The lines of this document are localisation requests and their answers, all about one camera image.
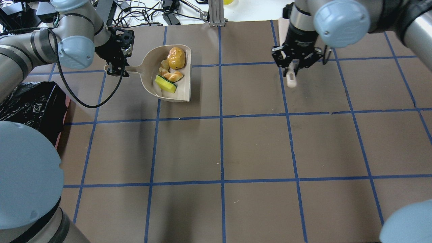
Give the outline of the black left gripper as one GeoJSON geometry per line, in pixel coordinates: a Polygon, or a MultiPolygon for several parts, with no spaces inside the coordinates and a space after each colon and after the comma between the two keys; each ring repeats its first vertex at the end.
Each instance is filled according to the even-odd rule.
{"type": "Polygon", "coordinates": [[[107,62],[107,74],[128,78],[128,58],[132,56],[135,33],[130,29],[105,27],[104,33],[108,40],[100,46],[95,46],[95,53],[107,62]]]}

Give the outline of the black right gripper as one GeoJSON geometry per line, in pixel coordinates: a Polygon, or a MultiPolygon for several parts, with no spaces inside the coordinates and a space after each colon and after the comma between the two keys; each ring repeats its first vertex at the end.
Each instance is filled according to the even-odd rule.
{"type": "Polygon", "coordinates": [[[279,68],[288,69],[298,59],[296,69],[309,68],[323,57],[322,49],[315,49],[318,40],[316,31],[306,31],[289,24],[282,46],[272,47],[272,57],[279,68]]]}

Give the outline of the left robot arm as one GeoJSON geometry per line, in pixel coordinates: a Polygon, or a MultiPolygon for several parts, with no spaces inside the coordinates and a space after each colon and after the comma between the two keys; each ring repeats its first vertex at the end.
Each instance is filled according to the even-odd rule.
{"type": "MultiPolygon", "coordinates": [[[[107,73],[128,77],[127,58],[134,32],[108,27],[88,0],[52,0],[58,12],[53,28],[1,34],[1,101],[38,66],[89,67],[94,55],[106,61],[107,73]]],[[[64,172],[55,146],[38,130],[1,121],[1,242],[88,243],[60,207],[64,172]]]]}

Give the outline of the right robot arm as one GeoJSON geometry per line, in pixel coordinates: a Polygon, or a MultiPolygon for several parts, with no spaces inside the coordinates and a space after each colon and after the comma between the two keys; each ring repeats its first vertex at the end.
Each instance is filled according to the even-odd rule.
{"type": "Polygon", "coordinates": [[[295,0],[264,25],[269,121],[286,138],[258,184],[223,178],[223,199],[258,189],[276,206],[269,242],[379,243],[389,216],[431,199],[430,0],[295,0]]]}

